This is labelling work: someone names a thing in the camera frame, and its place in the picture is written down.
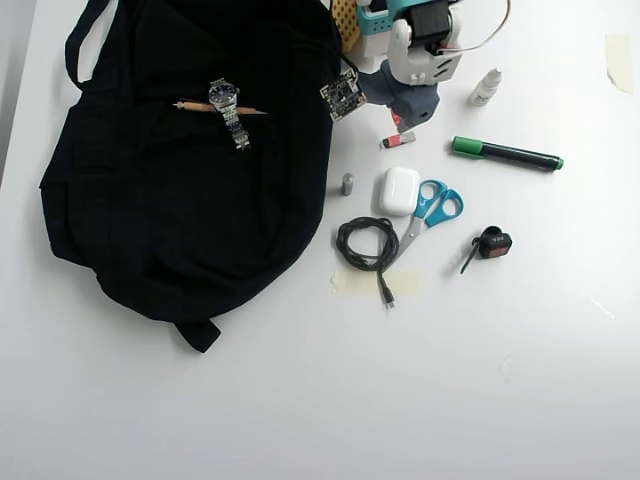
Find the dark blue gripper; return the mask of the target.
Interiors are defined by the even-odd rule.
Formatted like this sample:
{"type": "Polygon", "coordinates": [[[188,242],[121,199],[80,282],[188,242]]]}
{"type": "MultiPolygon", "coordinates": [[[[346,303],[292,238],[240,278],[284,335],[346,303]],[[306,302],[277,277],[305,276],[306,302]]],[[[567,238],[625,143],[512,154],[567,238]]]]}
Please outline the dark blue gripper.
{"type": "Polygon", "coordinates": [[[396,126],[429,121],[440,100],[436,85],[408,85],[396,80],[387,60],[374,73],[360,72],[358,83],[369,103],[397,111],[397,115],[391,114],[396,126]]]}

